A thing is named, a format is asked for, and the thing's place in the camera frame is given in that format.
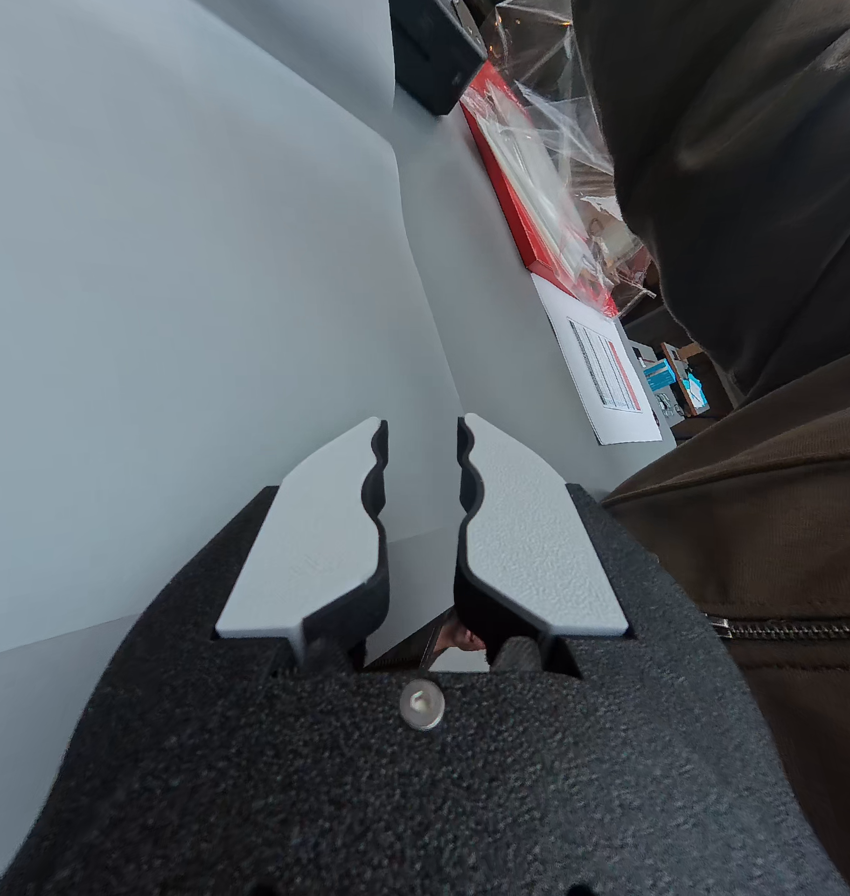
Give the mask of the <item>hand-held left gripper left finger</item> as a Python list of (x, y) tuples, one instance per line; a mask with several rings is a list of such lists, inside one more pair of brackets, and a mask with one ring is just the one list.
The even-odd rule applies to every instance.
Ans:
[(362, 666), (389, 609), (388, 424), (368, 418), (309, 454), (274, 499), (216, 622), (222, 639), (281, 638), (298, 664), (325, 639)]

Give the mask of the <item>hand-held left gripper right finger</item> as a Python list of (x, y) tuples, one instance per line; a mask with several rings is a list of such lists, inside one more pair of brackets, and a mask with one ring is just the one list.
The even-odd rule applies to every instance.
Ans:
[(515, 637), (537, 645), (542, 666), (573, 666), (569, 639), (629, 631), (565, 478), (484, 418), (457, 421), (464, 509), (454, 608), (493, 664)]

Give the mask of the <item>person's right forearm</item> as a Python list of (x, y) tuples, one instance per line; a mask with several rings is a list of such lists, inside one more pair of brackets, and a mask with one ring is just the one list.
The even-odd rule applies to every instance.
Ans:
[(850, 385), (850, 2), (574, 3), (620, 208), (747, 400)]

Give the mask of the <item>grey desk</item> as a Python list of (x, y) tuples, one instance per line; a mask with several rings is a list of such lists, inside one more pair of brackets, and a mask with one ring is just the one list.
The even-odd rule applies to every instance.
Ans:
[(392, 604), (378, 656), (441, 611), (461, 519), (457, 416), (473, 411), (527, 443), (593, 496), (674, 447), (600, 446), (463, 113), (431, 118), (398, 91), (369, 126), (398, 169), (422, 297), (400, 322), (426, 330), (442, 383), (400, 382), (387, 292), (363, 331), (345, 292), (295, 318), (282, 287), (229, 273), (239, 304), (195, 281), (162, 312), (0, 308), (0, 874), (44, 802), (83, 707), (118, 642), (166, 582), (254, 495), (308, 452), (374, 415), (390, 426), (384, 515)]

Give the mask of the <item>paper sheet with table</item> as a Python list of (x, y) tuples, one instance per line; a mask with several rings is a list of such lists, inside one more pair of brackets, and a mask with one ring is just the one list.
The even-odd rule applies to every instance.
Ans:
[(599, 444), (661, 442), (634, 355), (612, 319), (538, 274), (531, 279)]

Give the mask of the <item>person's brown jacket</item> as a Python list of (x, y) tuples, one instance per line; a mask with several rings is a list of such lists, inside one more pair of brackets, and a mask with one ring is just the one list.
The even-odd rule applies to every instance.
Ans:
[(603, 505), (722, 626), (850, 886), (850, 355), (734, 411)]

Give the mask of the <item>red flat box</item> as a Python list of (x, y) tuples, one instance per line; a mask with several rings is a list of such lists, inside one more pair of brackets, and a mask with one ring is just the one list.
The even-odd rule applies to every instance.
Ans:
[(554, 260), (548, 230), (532, 207), (536, 201), (527, 200), (524, 187), (516, 180), (518, 156), (510, 151), (501, 134), (506, 119), (498, 117), (498, 113), (520, 114), (523, 108), (492, 62), (487, 62), (474, 77), (461, 98), (461, 106), (525, 269), (590, 308), (616, 318), (610, 313), (610, 293), (606, 288), (589, 285), (587, 275), (571, 273), (563, 263)]

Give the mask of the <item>crumpled clear plastic wrap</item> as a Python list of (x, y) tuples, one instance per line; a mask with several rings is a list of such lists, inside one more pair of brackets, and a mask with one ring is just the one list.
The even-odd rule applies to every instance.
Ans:
[(613, 165), (576, 45), (573, 3), (499, 2), (482, 26), (490, 61), (523, 112), (501, 112), (516, 180), (554, 260), (610, 293), (611, 315), (653, 292), (651, 257), (623, 220)]

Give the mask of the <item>black box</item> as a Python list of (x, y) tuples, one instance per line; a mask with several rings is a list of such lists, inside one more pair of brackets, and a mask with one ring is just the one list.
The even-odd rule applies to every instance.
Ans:
[(445, 117), (488, 59), (481, 3), (390, 1), (388, 8), (397, 84)]

